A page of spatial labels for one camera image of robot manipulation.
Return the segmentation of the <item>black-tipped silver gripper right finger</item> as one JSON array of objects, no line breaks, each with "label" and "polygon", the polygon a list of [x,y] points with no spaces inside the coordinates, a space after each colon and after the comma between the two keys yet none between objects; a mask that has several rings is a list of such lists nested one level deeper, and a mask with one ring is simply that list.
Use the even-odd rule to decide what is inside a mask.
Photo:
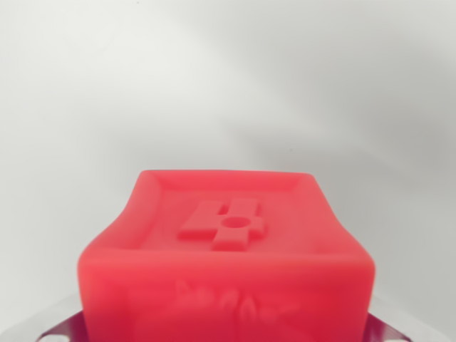
[{"label": "black-tipped silver gripper right finger", "polygon": [[364,341],[431,341],[432,330],[410,314],[374,296]]}]

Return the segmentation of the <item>black-tipped silver gripper left finger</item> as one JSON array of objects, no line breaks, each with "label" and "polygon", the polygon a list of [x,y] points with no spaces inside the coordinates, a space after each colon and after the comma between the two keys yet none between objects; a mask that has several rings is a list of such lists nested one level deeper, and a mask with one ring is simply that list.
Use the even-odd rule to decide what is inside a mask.
[{"label": "black-tipped silver gripper left finger", "polygon": [[87,341],[79,295],[72,294],[51,305],[32,319],[33,341]]}]

